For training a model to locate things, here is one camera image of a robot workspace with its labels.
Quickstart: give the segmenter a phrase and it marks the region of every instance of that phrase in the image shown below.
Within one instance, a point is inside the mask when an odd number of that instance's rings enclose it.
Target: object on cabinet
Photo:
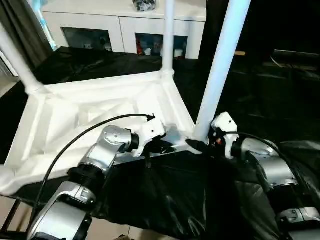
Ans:
[[[184,51],[182,49],[175,49],[174,57],[178,59],[184,58]]]
[[[144,54],[144,50],[143,50],[143,48],[141,47],[140,39],[139,39],[139,38],[136,39],[136,49],[137,49],[137,54],[138,54],[138,55],[143,55],[143,54]]]
[[[156,0],[133,0],[133,5],[138,12],[156,9]]]
[[[146,56],[151,56],[151,48],[147,48],[146,50],[144,50],[144,54]]]
[[[163,39],[160,35],[155,35],[153,37],[153,54],[160,55],[162,49]]]
[[[100,44],[103,46],[104,50],[107,52],[112,52],[112,46],[109,38],[105,36],[100,37]]]

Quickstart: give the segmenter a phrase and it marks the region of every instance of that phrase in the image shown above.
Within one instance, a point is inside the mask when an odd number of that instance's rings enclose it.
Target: curtain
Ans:
[[[0,0],[0,21],[31,70],[53,52],[27,0]]]

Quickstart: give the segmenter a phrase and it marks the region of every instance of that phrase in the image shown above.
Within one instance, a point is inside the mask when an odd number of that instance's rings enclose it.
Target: white frame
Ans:
[[[57,47],[69,47],[62,28],[108,31],[113,52],[124,52],[119,17],[90,14],[43,12]]]
[[[153,18],[120,17],[124,51],[137,54],[136,33],[157,34],[165,33],[165,20]],[[198,59],[202,35],[205,28],[203,21],[174,21],[174,35],[187,37],[187,59]]]

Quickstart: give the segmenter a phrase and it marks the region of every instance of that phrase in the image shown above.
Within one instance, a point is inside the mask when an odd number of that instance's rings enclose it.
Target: dark wall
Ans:
[[[214,56],[228,3],[207,0],[202,58]],[[319,0],[252,0],[237,49],[255,60],[274,49],[320,54],[319,24]]]

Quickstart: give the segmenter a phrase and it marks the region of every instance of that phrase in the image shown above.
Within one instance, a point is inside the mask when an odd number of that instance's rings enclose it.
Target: cabinet door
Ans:
[[[160,55],[165,20],[120,17],[124,51],[142,55]],[[201,21],[174,21],[174,55],[197,59],[205,23]]]
[[[57,47],[124,52],[117,16],[43,12]]]

